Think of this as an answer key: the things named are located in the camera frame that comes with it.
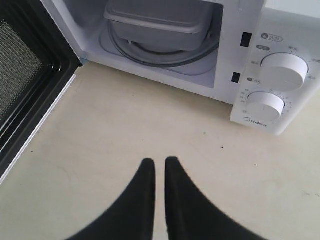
timer knob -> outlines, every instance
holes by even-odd
[[[257,120],[272,122],[281,117],[285,102],[268,92],[253,92],[246,102],[247,112]]]
[[[279,92],[294,91],[302,87],[308,74],[308,64],[289,53],[275,53],[261,63],[262,85]]]

floor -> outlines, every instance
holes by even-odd
[[[220,209],[269,240],[320,236],[320,94],[281,136],[229,121],[232,106],[95,63],[0,186],[4,240],[65,239],[156,163],[154,239],[166,240],[164,163],[178,156]]]

microwave door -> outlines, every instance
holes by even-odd
[[[40,0],[0,0],[0,183],[79,66]]]

